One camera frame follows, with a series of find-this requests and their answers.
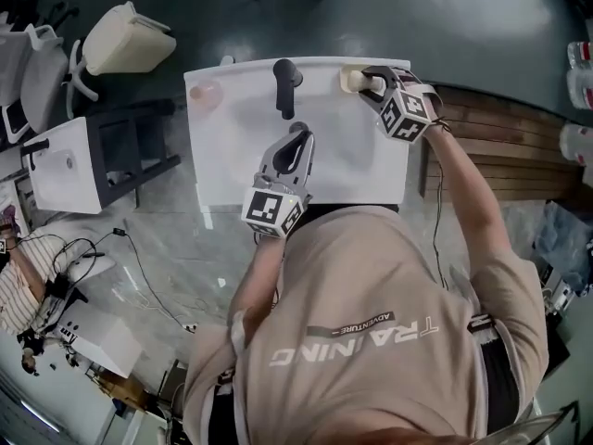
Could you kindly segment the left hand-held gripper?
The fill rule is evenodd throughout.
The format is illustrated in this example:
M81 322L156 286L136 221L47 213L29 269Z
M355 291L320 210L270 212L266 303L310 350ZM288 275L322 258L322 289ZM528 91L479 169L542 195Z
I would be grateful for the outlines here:
M307 181L314 150L309 129L291 129L266 149L241 213L254 232L286 238L294 229L311 199Z

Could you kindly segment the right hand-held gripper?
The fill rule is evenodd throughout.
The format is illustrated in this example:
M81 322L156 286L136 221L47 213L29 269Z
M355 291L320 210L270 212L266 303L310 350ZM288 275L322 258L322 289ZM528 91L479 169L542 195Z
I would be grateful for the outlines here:
M361 71L359 96L375 113L385 136L414 144L433 125L443 101L436 89L411 71L388 66L370 66ZM372 90L385 90L378 94Z

